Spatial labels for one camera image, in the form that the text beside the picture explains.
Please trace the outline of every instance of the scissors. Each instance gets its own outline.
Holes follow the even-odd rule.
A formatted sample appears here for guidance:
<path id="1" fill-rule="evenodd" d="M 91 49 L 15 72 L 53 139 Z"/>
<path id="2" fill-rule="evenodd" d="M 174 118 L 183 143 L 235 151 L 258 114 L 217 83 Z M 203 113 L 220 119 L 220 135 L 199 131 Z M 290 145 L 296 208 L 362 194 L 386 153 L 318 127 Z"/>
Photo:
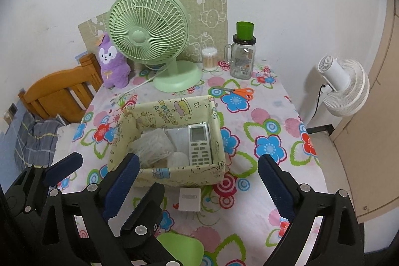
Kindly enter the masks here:
<path id="1" fill-rule="evenodd" d="M 239 95 L 241 97 L 244 97 L 246 100 L 251 100 L 253 99 L 253 93 L 254 90 L 253 89 L 225 89 L 223 87 L 220 86 L 214 86 L 212 87 L 213 89 L 220 89 L 220 90 L 224 90 L 224 91 L 229 91 L 233 94 Z"/>

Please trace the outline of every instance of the cotton swab container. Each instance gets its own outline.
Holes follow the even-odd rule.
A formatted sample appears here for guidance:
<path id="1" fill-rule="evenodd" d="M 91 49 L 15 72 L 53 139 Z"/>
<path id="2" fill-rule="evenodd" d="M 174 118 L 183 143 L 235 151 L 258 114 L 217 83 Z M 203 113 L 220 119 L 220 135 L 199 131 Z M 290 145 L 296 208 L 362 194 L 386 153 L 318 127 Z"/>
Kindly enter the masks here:
<path id="1" fill-rule="evenodd" d="M 207 47 L 202 49 L 202 65 L 205 71 L 217 69 L 217 48 Z"/>

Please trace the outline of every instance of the fan center cap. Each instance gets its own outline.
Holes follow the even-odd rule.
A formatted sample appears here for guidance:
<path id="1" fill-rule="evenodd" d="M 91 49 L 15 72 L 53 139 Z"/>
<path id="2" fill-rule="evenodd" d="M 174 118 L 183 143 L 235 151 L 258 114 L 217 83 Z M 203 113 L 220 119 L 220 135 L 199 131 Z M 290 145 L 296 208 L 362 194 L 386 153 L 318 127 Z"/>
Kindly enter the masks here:
<path id="1" fill-rule="evenodd" d="M 145 33 L 143 31 L 135 30 L 132 33 L 132 40 L 135 43 L 141 44 L 141 43 L 143 43 L 146 40 L 146 35 L 145 35 Z"/>

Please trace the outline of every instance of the green plastic object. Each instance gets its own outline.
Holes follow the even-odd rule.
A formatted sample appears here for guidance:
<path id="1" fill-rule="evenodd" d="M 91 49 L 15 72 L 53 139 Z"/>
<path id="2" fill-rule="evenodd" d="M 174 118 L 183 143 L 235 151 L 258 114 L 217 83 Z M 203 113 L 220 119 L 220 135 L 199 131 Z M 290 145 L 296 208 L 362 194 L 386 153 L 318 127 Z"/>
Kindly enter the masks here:
<path id="1" fill-rule="evenodd" d="M 253 23 L 237 22 L 237 38 L 239 40 L 251 41 L 253 38 Z"/>
<path id="2" fill-rule="evenodd" d="M 130 60 L 148 65 L 166 63 L 154 86 L 174 93 L 197 84 L 200 68 L 176 62 L 188 40 L 188 20 L 179 0 L 117 0 L 109 11 L 108 33 L 118 50 Z"/>
<path id="3" fill-rule="evenodd" d="M 198 239 L 170 232 L 162 233 L 157 239 L 184 266 L 201 265 L 204 248 Z"/>

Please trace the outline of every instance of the table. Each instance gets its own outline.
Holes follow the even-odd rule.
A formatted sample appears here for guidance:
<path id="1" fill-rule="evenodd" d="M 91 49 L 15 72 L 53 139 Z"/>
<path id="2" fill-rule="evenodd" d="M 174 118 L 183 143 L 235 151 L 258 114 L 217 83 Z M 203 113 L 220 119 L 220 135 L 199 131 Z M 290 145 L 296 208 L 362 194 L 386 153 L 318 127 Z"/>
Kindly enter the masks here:
<path id="1" fill-rule="evenodd" d="M 142 69 L 125 89 L 140 85 L 154 72 Z M 245 100 L 230 89 L 252 88 L 254 98 Z M 306 128 L 291 103 L 279 77 L 265 61 L 256 62 L 251 79 L 242 81 L 230 76 L 229 65 L 221 61 L 214 72 L 190 89 L 166 94 L 151 83 L 112 103 L 113 95 L 125 89 L 100 88 L 79 125 L 70 151 L 84 158 L 83 166 L 63 180 L 63 192 L 82 190 L 89 183 L 99 183 L 106 175 L 112 143 L 118 141 L 118 121 L 124 105 L 210 94 L 217 103 L 226 157 L 226 174 L 219 184 L 202 188 L 201 212 L 178 211 L 179 188 L 166 188 L 162 204 L 163 220 L 157 231 L 172 231 L 202 241 L 205 254 L 202 266 L 263 265 L 284 235 L 289 222 L 276 210 L 257 172 L 257 159 L 270 154 L 280 167 L 298 183 L 327 192 L 322 170 Z M 147 188 L 132 188 L 118 216 L 109 221 L 115 235 L 137 206 Z M 81 237 L 87 237 L 82 220 L 77 220 Z M 321 220 L 312 232 L 298 265 L 303 265 L 313 247 Z"/>

